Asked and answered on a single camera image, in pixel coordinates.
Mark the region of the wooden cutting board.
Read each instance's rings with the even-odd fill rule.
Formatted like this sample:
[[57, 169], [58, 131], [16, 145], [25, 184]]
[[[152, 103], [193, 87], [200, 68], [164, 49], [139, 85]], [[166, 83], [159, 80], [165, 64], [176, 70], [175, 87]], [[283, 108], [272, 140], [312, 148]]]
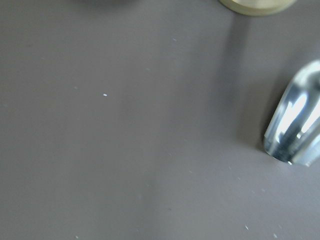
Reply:
[[219, 2], [231, 11], [252, 17], [263, 17], [280, 13], [296, 0], [219, 0]]

